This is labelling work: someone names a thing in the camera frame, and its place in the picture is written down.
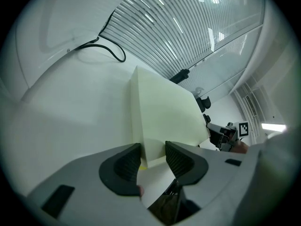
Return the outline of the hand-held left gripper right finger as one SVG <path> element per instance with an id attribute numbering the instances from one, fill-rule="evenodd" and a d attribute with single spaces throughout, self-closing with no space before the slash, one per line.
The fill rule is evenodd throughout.
<path id="1" fill-rule="evenodd" d="M 233 220 L 254 171 L 246 154 L 166 142 L 166 161 L 180 186 L 181 220 Z"/>

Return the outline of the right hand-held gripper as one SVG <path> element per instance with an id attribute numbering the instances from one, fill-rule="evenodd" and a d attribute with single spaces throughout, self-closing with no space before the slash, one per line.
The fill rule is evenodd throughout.
<path id="1" fill-rule="evenodd" d="M 230 151 L 238 145 L 239 141 L 249 136 L 249 123 L 247 121 L 229 122 L 225 128 L 221 128 L 221 126 L 211 123 L 209 115 L 203 114 L 203 117 L 210 134 L 210 142 L 215 147 L 219 147 L 220 151 Z"/>

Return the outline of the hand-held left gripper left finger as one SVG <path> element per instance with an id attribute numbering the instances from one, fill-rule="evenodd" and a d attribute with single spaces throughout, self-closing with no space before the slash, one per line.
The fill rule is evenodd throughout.
<path id="1" fill-rule="evenodd" d="M 140 151 L 135 143 L 75 159 L 36 186 L 26 203 L 46 226 L 159 226 L 140 200 Z"/>

